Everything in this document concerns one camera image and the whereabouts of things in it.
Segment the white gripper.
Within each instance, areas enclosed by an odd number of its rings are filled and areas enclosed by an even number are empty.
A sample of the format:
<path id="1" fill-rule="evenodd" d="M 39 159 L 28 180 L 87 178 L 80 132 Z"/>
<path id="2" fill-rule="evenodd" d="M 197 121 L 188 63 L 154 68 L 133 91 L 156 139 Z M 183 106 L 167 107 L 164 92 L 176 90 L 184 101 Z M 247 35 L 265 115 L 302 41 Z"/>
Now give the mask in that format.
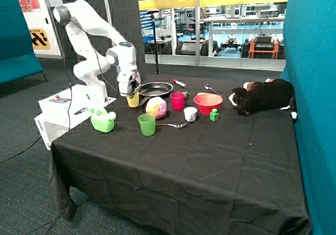
<path id="1" fill-rule="evenodd" d="M 117 77 L 119 93 L 121 96 L 133 98 L 133 94 L 139 93 L 141 77 L 138 71 L 120 71 Z"/>

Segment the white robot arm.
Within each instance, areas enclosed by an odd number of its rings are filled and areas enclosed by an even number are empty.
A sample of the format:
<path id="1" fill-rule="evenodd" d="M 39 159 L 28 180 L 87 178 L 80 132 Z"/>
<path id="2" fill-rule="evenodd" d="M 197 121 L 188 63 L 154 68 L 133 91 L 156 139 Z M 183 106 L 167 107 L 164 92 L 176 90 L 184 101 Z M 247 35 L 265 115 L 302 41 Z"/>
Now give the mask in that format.
<path id="1" fill-rule="evenodd" d="M 85 60 L 77 63 L 73 70 L 77 78 L 88 87 L 92 101 L 104 103 L 108 99 L 106 85 L 97 76 L 117 67 L 119 93 L 133 97 L 141 87 L 137 69 L 137 51 L 128 41 L 84 0 L 58 5 L 53 11 L 54 18 L 65 26 L 68 38 L 75 52 Z M 109 38 L 114 46 L 103 56 L 91 44 L 88 35 Z"/>

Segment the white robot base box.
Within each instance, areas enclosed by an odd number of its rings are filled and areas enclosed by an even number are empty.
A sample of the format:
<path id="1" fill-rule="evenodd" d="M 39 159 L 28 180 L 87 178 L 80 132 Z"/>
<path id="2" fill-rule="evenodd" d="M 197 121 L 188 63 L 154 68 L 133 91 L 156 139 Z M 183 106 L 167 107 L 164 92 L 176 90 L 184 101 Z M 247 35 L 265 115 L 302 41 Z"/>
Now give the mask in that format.
<path id="1" fill-rule="evenodd" d="M 76 84 L 71 88 L 57 92 L 45 99 L 38 101 L 41 114 L 34 118 L 47 150 L 51 143 L 70 129 L 90 118 L 89 108 L 104 108 L 115 101 L 108 97 L 107 101 L 98 102 L 89 94 L 89 88 Z M 82 108 L 88 111 L 74 115 Z"/>

